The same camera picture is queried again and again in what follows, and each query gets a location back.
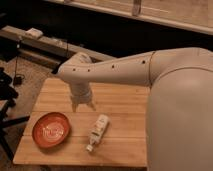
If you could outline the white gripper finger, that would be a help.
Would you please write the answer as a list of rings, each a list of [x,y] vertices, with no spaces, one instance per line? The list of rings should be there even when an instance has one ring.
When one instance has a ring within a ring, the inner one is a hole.
[[[87,103],[87,106],[89,106],[92,110],[96,111],[96,108],[95,108],[95,105],[93,104],[93,102]]]
[[[72,103],[72,111],[75,113],[77,112],[78,103]]]

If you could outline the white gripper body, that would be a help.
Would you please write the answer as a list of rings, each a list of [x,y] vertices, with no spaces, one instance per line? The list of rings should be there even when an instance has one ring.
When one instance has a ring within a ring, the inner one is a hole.
[[[69,85],[71,100],[76,104],[89,103],[92,100],[92,91],[88,83],[72,83]]]

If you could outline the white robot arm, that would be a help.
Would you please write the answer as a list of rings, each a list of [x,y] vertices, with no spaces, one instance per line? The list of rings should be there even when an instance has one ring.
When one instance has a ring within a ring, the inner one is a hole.
[[[156,50],[97,63],[78,52],[56,75],[74,106],[92,101],[92,82],[149,87],[148,171],[213,171],[213,51]]]

